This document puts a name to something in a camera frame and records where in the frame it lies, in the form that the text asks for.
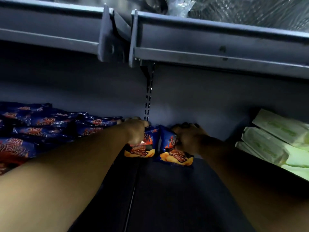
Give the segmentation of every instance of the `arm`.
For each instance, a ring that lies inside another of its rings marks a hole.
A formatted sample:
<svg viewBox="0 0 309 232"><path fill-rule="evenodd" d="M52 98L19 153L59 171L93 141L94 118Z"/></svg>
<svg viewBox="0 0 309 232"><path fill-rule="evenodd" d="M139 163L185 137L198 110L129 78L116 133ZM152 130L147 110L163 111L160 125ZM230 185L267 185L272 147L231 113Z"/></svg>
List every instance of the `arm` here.
<svg viewBox="0 0 309 232"><path fill-rule="evenodd" d="M203 157L257 231L308 230L306 181L207 136L199 126L185 124L185 127L176 126L174 131L181 140L178 149Z"/></svg>
<svg viewBox="0 0 309 232"><path fill-rule="evenodd" d="M147 122L129 120L61 146L0 177L0 231L67 232L126 143Z"/></svg>

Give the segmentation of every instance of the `upper shelf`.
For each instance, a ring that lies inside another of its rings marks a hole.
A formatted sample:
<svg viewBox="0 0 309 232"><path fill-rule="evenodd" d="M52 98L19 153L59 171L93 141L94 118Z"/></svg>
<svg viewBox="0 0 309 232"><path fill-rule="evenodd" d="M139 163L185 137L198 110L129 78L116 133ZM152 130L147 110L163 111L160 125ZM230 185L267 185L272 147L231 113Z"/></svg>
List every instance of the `upper shelf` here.
<svg viewBox="0 0 309 232"><path fill-rule="evenodd" d="M309 34L132 11L129 65L143 61L309 78Z"/></svg>
<svg viewBox="0 0 309 232"><path fill-rule="evenodd" d="M96 54L103 62L125 62L130 27L107 6L0 0L0 40Z"/></svg>

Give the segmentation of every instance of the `stainless steel container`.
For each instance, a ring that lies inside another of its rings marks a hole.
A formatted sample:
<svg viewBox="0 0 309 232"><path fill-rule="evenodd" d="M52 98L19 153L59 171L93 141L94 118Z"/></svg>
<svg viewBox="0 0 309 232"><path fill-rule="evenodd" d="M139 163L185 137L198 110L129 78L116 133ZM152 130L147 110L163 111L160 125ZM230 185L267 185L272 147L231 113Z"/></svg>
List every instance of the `stainless steel container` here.
<svg viewBox="0 0 309 232"><path fill-rule="evenodd" d="M166 14L167 0L52 0L54 2L71 3L77 5L103 6L105 3L114 8L122 18L131 23L132 10Z"/></svg>

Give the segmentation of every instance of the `plastic wrap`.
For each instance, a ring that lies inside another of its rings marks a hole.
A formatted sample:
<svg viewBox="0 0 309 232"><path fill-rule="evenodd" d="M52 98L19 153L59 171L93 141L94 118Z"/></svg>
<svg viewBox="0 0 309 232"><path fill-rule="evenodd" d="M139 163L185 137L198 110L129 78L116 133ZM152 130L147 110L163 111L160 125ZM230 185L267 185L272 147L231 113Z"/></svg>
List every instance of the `plastic wrap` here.
<svg viewBox="0 0 309 232"><path fill-rule="evenodd" d="M217 22L309 31L309 0L175 0L169 14Z"/></svg>

